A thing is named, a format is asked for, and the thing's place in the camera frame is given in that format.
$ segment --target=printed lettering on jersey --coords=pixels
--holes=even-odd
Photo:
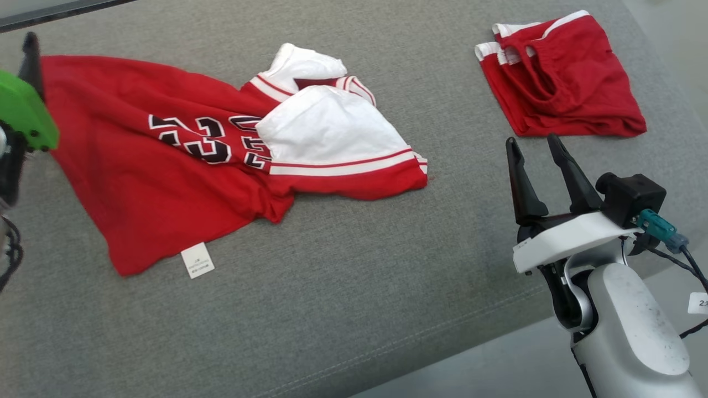
[[[243,163],[255,169],[263,170],[271,160],[270,151],[260,138],[253,137],[257,132],[256,124],[261,118],[248,115],[235,115],[229,122],[248,135],[239,135],[241,144],[246,150]],[[194,119],[199,131],[190,129],[178,118],[158,118],[155,115],[148,117],[151,130],[165,130],[160,132],[160,141],[184,149],[190,155],[206,161],[208,164],[228,163],[232,160],[232,148],[228,144],[238,142],[239,138],[227,137],[223,124],[211,117],[205,116]]]

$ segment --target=cable connector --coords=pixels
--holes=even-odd
[[[656,214],[653,210],[644,209],[639,213],[636,225],[647,234],[662,241],[673,254],[681,252],[681,246],[688,245],[688,238],[677,233],[676,227]]]

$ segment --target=white clothing tag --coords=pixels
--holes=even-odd
[[[187,267],[187,272],[189,272],[189,277],[192,279],[214,269],[214,263],[204,242],[182,250],[182,259]]]
[[[691,298],[688,300],[688,313],[708,315],[708,293],[691,293]]]

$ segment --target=basketball jersey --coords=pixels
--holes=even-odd
[[[281,221],[295,192],[373,200],[427,184],[415,154],[341,61],[283,45],[240,90],[150,62],[42,58],[52,155],[121,275]]]

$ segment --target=red stripe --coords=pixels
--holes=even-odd
[[[335,163],[335,164],[297,164],[297,163],[277,163],[273,162],[271,163],[273,166],[285,166],[285,167],[309,167],[311,169],[326,169],[328,167],[339,167],[339,166],[351,166],[353,164],[362,164],[362,163],[370,163],[372,161],[379,161],[383,159],[388,159],[390,157],[396,157],[400,154],[405,154],[406,152],[412,152],[412,148],[404,149],[400,152],[396,152],[395,154],[390,154],[386,155],[384,157],[376,157],[374,159],[366,159],[366,160],[358,160],[358,161],[349,161],[347,163]]]
[[[371,91],[367,90],[364,86],[362,86],[361,84],[359,84],[359,82],[358,82],[357,80],[353,80],[353,81],[354,81],[354,84],[356,84],[357,86],[359,86],[360,89],[364,90],[364,91],[366,92],[366,94],[369,94],[369,98],[371,98],[371,103],[372,103],[374,106],[376,106],[376,100],[374,99],[374,96],[371,94]]]
[[[276,86],[272,85],[268,80],[265,80],[263,77],[261,77],[260,74],[257,74],[256,77],[258,77],[258,79],[260,79],[263,83],[269,85],[269,86],[270,86],[271,88],[273,88],[274,90],[280,91],[281,93],[285,94],[286,96],[291,96],[291,95],[292,95],[292,93],[288,93],[287,91],[281,89],[280,87],[276,87]]]

